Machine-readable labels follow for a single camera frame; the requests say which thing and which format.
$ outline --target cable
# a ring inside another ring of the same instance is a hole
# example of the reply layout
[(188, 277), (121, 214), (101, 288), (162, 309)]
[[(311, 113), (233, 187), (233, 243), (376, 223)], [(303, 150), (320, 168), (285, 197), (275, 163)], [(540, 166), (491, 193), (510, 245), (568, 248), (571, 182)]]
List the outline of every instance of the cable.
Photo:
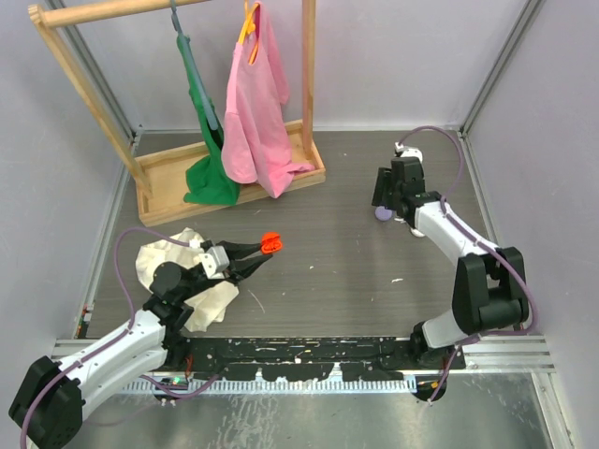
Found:
[[(218, 379), (219, 376), (212, 376), (208, 381), (206, 381), (206, 383), (204, 385), (202, 385), (200, 388), (198, 388), (196, 391), (194, 391), (193, 393), (189, 393), (188, 395), (185, 395), (185, 398), (180, 398), (179, 400), (186, 400), (186, 399), (190, 399), (190, 398), (194, 398), (195, 396), (199, 395), (200, 393), (203, 393), (204, 391), (206, 391), (208, 388), (210, 388), (212, 386), (212, 384), (214, 384), (214, 382), (216, 382), (216, 380)], [(141, 376), (142, 379), (148, 380), (151, 379), (147, 376)], [(169, 396), (173, 396), (175, 398), (175, 395), (173, 395), (173, 392), (170, 390), (167, 390), (166, 388), (164, 388), (163, 385), (161, 389), (166, 390), (167, 394)], [(85, 421), (85, 424), (89, 425), (89, 426), (96, 426), (96, 427), (115, 427), (115, 426), (119, 426), (121, 424), (124, 424), (128, 421), (131, 421), (133, 418), (135, 418), (136, 416), (138, 416), (139, 414), (144, 413), (146, 410), (150, 410), (153, 409), (154, 407), (156, 407), (157, 405), (161, 405), (160, 402), (154, 402), (150, 405), (146, 405), (145, 407), (141, 407), (139, 410), (136, 410), (132, 413), (130, 413), (128, 416), (126, 416), (125, 418), (119, 419), (117, 421), (113, 421), (111, 423), (97, 423), (96, 421), (90, 421), (89, 419), (87, 421)]]
[(151, 377), (139, 376), (139, 378), (143, 379), (144, 381), (148, 381), (150, 384), (154, 385), (159, 390), (162, 390), (163, 392), (167, 393), (169, 396), (173, 396), (174, 398), (177, 398), (179, 400), (186, 400), (186, 399), (195, 398), (197, 395), (199, 395), (200, 393), (203, 393), (208, 388), (210, 388), (211, 385), (214, 384), (214, 382), (216, 382), (216, 380), (219, 378), (219, 375), (214, 374), (208, 381), (206, 381), (206, 383), (204, 385), (202, 385), (196, 391), (194, 391), (192, 393), (187, 393), (185, 395), (182, 395), (181, 393), (175, 393), (174, 391), (169, 390), (164, 385), (159, 383), (157, 380), (152, 379)]
[(188, 355), (185, 358), (185, 361), (187, 362), (187, 366), (185, 367), (185, 380), (187, 382), (189, 382), (189, 376), (191, 375), (191, 368), (194, 366), (194, 356), (193, 355)]
[(172, 238), (165, 236), (159, 232), (152, 231), (152, 229), (146, 229), (145, 227), (140, 227), (140, 226), (130, 227), (129, 229), (126, 229), (119, 236), (119, 238), (116, 239), (116, 243), (114, 244), (114, 251), (112, 254), (112, 260), (114, 262), (114, 268), (116, 270), (116, 277), (119, 280), (119, 284), (121, 285), (121, 288), (123, 289), (124, 296), (129, 305), (129, 323), (127, 324), (127, 329), (125, 329), (122, 333), (117, 335), (114, 339), (107, 341), (105, 344), (103, 344), (96, 350), (92, 351), (85, 357), (82, 357), (80, 361), (78, 360), (78, 361), (74, 362), (71, 366), (67, 367), (66, 369), (63, 369), (58, 375), (56, 375), (56, 377), (54, 377), (52, 380), (50, 380), (44, 388), (42, 388), (42, 390), (37, 394), (36, 398), (32, 401), (31, 405), (29, 406), (29, 410), (27, 410), (27, 413), (25, 414), (25, 417), (22, 421), (21, 436), (19, 438), (19, 441), (21, 444), (21, 449), (27, 449), (27, 431), (29, 430), (29, 425), (31, 424), (31, 418), (33, 417), (33, 414), (36, 411), (37, 406), (39, 406), (39, 403), (41, 402), (42, 399), (44, 399), (44, 397), (48, 394), (48, 392), (56, 384), (58, 384), (62, 379), (64, 379), (67, 376), (67, 374), (69, 372), (71, 372), (73, 369), (81, 367), (83, 365), (83, 363), (94, 358), (96, 355), (106, 351), (108, 348), (110, 348), (111, 346), (116, 344), (118, 341), (122, 340), (124, 338), (124, 336), (129, 333), (129, 331), (133, 327), (133, 324), (135, 324), (135, 306), (133, 305), (133, 299), (131, 298), (129, 291), (127, 290), (127, 287), (124, 284), (123, 276), (121, 274), (121, 267), (119, 265), (119, 257), (118, 257), (119, 248), (121, 247), (123, 238), (132, 232), (145, 232), (146, 234), (151, 234), (153, 236), (157, 236), (160, 239), (164, 239), (164, 240), (166, 240), (170, 243), (174, 243), (176, 245), (189, 246), (189, 243), (187, 243), (187, 242), (172, 239)]
[(453, 353), (451, 353), (451, 357), (449, 357), (449, 360), (447, 361), (446, 368), (443, 370), (443, 376), (441, 376), (441, 380), (439, 381), (437, 387), (434, 389), (431, 397), (428, 400), (429, 404), (432, 404), (434, 399), (437, 397), (437, 395), (441, 391), (441, 387), (446, 382), (447, 376), (449, 375), (449, 368), (451, 367), (451, 364), (453, 363), (454, 358), (456, 358), (456, 355), (458, 354), (458, 352), (460, 350), (461, 350), (461, 346), (456, 346), (455, 349), (453, 350)]
[[(529, 306), (531, 308), (531, 311), (533, 312), (533, 317), (531, 319), (530, 324), (528, 325), (527, 328), (525, 329), (521, 329), (521, 330), (493, 330), (493, 331), (488, 331), (488, 332), (483, 332), (480, 335), (484, 336), (484, 335), (509, 335), (509, 336), (516, 336), (516, 335), (527, 335), (530, 332), (532, 332), (535, 328), (536, 328), (536, 324), (537, 324), (537, 308), (536, 308), (536, 303), (534, 301), (534, 297), (533, 297), (533, 292), (531, 291), (531, 289), (529, 288), (529, 286), (526, 284), (526, 282), (521, 278), (521, 276), (518, 274), (518, 272), (516, 271), (516, 269), (514, 267), (511, 266), (511, 264), (509, 262), (507, 262), (507, 260), (505, 260), (499, 253), (497, 253), (494, 249), (490, 248), (489, 245), (487, 245), (486, 243), (483, 243), (482, 241), (479, 241), (475, 235), (473, 235), (468, 229), (466, 229), (458, 220), (456, 220), (456, 218), (449, 212), (447, 212), (447, 197), (451, 194), (453, 194), (454, 190), (456, 190), (456, 187), (458, 187), (458, 183), (460, 182), (461, 179), (461, 175), (463, 173), (464, 170), (464, 154), (463, 154), (463, 149), (461, 148), (460, 143), (451, 135), (449, 134), (445, 129), (439, 128), (438, 126), (431, 126), (431, 125), (425, 125), (425, 126), (419, 126), (418, 128), (414, 128), (412, 131), (410, 131), (409, 133), (407, 133), (405, 136), (403, 136), (403, 138), (400, 140), (399, 145), (402, 145), (404, 143), (404, 141), (406, 139), (408, 139), (410, 136), (412, 136), (415, 133), (419, 133), (420, 131), (425, 131), (425, 130), (429, 130), (429, 131), (436, 131), (438, 133), (443, 134), (446, 138), (448, 138), (451, 143), (453, 144), (454, 148), (456, 149), (456, 152), (458, 153), (458, 157), (460, 159), (460, 166), (458, 168), (458, 175), (456, 176), (456, 179), (453, 181), (453, 183), (449, 186), (449, 188), (447, 189), (447, 191), (441, 195), (441, 211), (443, 212), (443, 214), (445, 215), (445, 217), (447, 218), (447, 220), (453, 224), (453, 226), (458, 229), (462, 235), (464, 237), (466, 237), (468, 240), (470, 240), (475, 246), (478, 246), (479, 248), (481, 248), (483, 251), (486, 251), (487, 253), (489, 253), (495, 260), (497, 260), (497, 262), (499, 262), (499, 264), (504, 267), (507, 272), (516, 280), (516, 282), (518, 283), (519, 287), (522, 289), (522, 291), (524, 292), (524, 296), (526, 296), (526, 299), (529, 303)], [(451, 357), (449, 357), (449, 362), (447, 363), (445, 369), (443, 370), (443, 375), (441, 376), (441, 381), (439, 382), (439, 384), (437, 385), (437, 387), (434, 389), (434, 391), (432, 392), (431, 398), (429, 399), (429, 404), (432, 405), (432, 401), (437, 397), (437, 395), (439, 394), (439, 391), (441, 390), (441, 387), (443, 386), (443, 384), (445, 383), (447, 376), (449, 375), (449, 370), (451, 368), (451, 364), (453, 363), (454, 358), (456, 357), (456, 354), (461, 350), (461, 347), (463, 345), (466, 344), (472, 344), (472, 343), (476, 343), (480, 340), (480, 338), (478, 337), (478, 335), (475, 336), (471, 336), (463, 341), (458, 342), (458, 344), (456, 345)]]

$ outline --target purple ball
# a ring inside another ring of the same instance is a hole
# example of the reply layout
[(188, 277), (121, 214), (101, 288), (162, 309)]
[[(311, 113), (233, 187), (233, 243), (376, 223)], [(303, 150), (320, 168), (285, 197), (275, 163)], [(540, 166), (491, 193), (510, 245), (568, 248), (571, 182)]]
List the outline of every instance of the purple ball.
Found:
[(383, 206), (379, 206), (374, 210), (374, 216), (381, 222), (387, 222), (393, 217), (393, 210), (385, 209)]

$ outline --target green garment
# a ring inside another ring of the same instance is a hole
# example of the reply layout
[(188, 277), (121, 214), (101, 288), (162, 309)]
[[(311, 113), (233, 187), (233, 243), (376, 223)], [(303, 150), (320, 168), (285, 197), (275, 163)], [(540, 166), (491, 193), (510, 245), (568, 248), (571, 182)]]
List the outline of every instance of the green garment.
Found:
[[(223, 128), (221, 124), (219, 123), (218, 129), (214, 131), (208, 126), (206, 113), (202, 107), (199, 93), (200, 87), (197, 85), (194, 77), (194, 71), (197, 69), (193, 59), (190, 61), (185, 58), (185, 52), (183, 51), (183, 46), (189, 45), (188, 42), (188, 37), (183, 35), (177, 37), (177, 47), (183, 57), (187, 80), (189, 81), (189, 96), (191, 96), (196, 108), (199, 127), (209, 155), (197, 161), (185, 173), (189, 193), (185, 194), (183, 201), (186, 203), (232, 206), (237, 203), (237, 198), (240, 195), (240, 186), (228, 178), (223, 167), (223, 161), (221, 160)], [(210, 102), (211, 108), (214, 110), (212, 101), (210, 100)]]

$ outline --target paint splatter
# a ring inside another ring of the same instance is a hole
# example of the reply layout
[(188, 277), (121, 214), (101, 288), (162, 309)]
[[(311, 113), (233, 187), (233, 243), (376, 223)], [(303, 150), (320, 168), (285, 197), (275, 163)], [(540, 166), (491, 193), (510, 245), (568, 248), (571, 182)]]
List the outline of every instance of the paint splatter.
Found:
[(248, 290), (248, 293), (254, 297), (254, 299), (255, 299), (255, 300), (256, 300), (256, 302), (258, 303), (258, 306), (260, 306), (260, 309), (262, 309), (262, 313), (266, 313), (266, 311), (264, 310), (264, 307), (262, 306), (262, 303), (261, 303), (261, 302), (260, 302), (260, 300), (257, 298), (257, 296), (256, 296), (256, 295), (254, 295), (254, 294), (252, 293), (252, 290)]

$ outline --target wooden rack base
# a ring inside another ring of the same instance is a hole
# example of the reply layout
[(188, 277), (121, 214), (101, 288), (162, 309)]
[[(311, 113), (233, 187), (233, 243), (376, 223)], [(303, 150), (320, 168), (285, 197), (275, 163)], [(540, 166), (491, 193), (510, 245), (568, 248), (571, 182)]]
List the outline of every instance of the wooden rack base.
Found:
[[(316, 145), (312, 141), (311, 148), (306, 150), (303, 147), (302, 121), (287, 123), (285, 127), (291, 140), (293, 162), (308, 162), (314, 166), (314, 171), (296, 175), (287, 191), (324, 182), (326, 170)], [(139, 218), (142, 223), (146, 226), (156, 226), (227, 207), (183, 202), (183, 196), (188, 192), (185, 171), (207, 155), (206, 145), (201, 142), (136, 157), (152, 185), (153, 192), (152, 197), (148, 197), (137, 184)], [(237, 204), (268, 196), (269, 194), (258, 184), (242, 185)]]

